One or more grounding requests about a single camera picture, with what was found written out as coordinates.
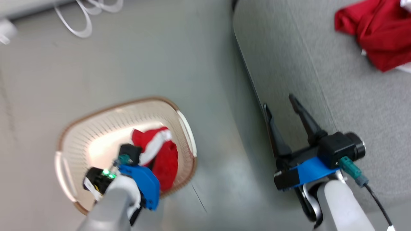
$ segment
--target gray upholstery fabric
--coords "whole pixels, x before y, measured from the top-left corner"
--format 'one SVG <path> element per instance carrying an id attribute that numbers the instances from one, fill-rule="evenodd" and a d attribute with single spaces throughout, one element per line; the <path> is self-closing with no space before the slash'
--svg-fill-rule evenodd
<path id="1" fill-rule="evenodd" d="M 411 74 L 381 73 L 351 36 L 334 31 L 334 13 L 354 0 L 240 0 L 234 32 L 261 103 L 293 150 L 307 145 L 292 111 L 294 93 L 329 131 L 353 131 L 367 153 L 358 161 L 384 205 L 411 196 Z M 375 202 L 354 186 L 365 210 Z"/>

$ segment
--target basket handle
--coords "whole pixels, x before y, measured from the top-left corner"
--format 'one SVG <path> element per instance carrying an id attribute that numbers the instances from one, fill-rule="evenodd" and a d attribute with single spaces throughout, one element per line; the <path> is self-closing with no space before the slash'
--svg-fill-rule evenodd
<path id="1" fill-rule="evenodd" d="M 58 182 L 60 183 L 60 187 L 63 189 L 64 194 L 73 202 L 77 202 L 75 196 L 73 193 L 70 191 L 72 189 L 75 191 L 75 187 L 73 184 L 73 180 L 71 178 L 69 166 L 67 163 L 67 160 L 62 156 L 62 153 L 60 151 L 57 151 L 54 156 L 54 167 L 55 167 L 55 173 L 57 175 Z M 66 174 L 68 178 L 69 185 L 67 181 L 64 178 L 64 173 Z"/>
<path id="2" fill-rule="evenodd" d="M 190 128 L 190 125 L 188 124 L 187 119 L 185 118 L 185 116 L 180 110 L 177 110 L 177 114 L 180 116 L 180 119 L 184 125 L 183 126 L 183 129 L 185 130 L 184 135 L 186 135 L 186 139 L 189 140 L 191 143 L 191 145 L 189 145 L 189 147 L 191 148 L 191 152 L 193 153 L 194 157 L 197 157 L 197 146 L 196 146 L 196 142 L 194 140 L 194 135 Z"/>

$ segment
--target red and white garment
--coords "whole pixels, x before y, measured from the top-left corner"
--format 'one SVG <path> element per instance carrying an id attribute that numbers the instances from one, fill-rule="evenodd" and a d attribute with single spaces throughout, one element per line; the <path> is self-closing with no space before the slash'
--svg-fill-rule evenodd
<path id="1" fill-rule="evenodd" d="M 167 127 L 132 132 L 133 144 L 143 149 L 140 165 L 148 167 L 154 161 L 152 172 L 160 182 L 163 192 L 173 187 L 178 170 L 177 146 L 171 138 L 171 131 Z"/>

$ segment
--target beige plastic basket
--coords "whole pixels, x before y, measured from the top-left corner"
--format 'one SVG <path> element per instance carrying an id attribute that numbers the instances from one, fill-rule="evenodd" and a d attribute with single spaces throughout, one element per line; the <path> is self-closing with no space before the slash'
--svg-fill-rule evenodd
<path id="1" fill-rule="evenodd" d="M 83 214 L 94 204 L 83 189 L 90 167 L 105 169 L 118 155 L 120 144 L 129 143 L 133 129 L 146 131 L 167 126 L 178 150 L 178 171 L 169 195 L 186 185 L 196 170 L 197 150 L 184 115 L 171 101 L 161 97 L 139 99 L 117 105 L 72 123 L 62 133 L 55 155 L 55 171 L 63 192 Z"/>

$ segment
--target basket rim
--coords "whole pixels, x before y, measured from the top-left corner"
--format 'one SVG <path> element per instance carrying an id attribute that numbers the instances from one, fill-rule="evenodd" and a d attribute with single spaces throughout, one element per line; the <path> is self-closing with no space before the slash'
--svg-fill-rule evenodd
<path id="1" fill-rule="evenodd" d="M 131 105 L 131 104 L 136 104 L 136 103 L 142 103 L 142 102 L 149 102 L 149 101 L 161 101 L 161 102 L 165 102 L 168 105 L 170 105 L 176 112 L 180 111 L 180 109 L 177 107 L 177 105 L 175 103 L 173 103 L 171 100 L 165 98 L 165 97 L 161 97 L 161 96 L 151 96 L 151 97 L 145 97 L 145 98 L 141 98 L 141 99 L 135 99 L 132 101 L 128 101 L 128 102 L 124 102 L 121 104 L 116 104 L 107 108 L 104 108 L 102 110 L 98 110 L 96 112 L 93 112 L 91 114 L 88 114 L 78 120 L 75 120 L 73 122 L 71 122 L 68 126 L 66 126 L 66 128 L 63 130 L 63 132 L 60 134 L 60 138 L 58 140 L 58 144 L 57 144 L 57 152 L 63 152 L 63 141 L 65 139 L 65 137 L 67 136 L 68 132 L 70 131 L 70 129 L 88 119 L 90 119 L 93 116 L 96 116 L 98 114 L 107 112 L 107 111 L 111 111 L 115 108 L 118 107 L 122 107 L 122 106 L 127 106 L 127 105 Z M 180 184 L 176 185 L 175 187 L 172 187 L 170 190 L 165 191 L 165 192 L 161 192 L 160 194 L 160 198 L 164 198 L 170 194 L 173 194 L 174 192 L 180 190 L 181 188 L 183 188 L 185 185 L 188 184 L 188 182 L 190 182 L 190 180 L 193 178 L 196 169 L 197 169 L 197 155 L 193 153 L 193 167 L 191 169 L 191 173 L 189 175 L 189 177 L 187 177 L 187 179 L 185 179 L 183 182 L 181 182 Z M 80 211 L 82 214 L 87 215 L 88 214 L 88 210 L 86 208 L 84 208 L 79 201 L 75 201 L 73 202 L 74 207 L 76 207 L 76 209 L 78 211 Z"/>

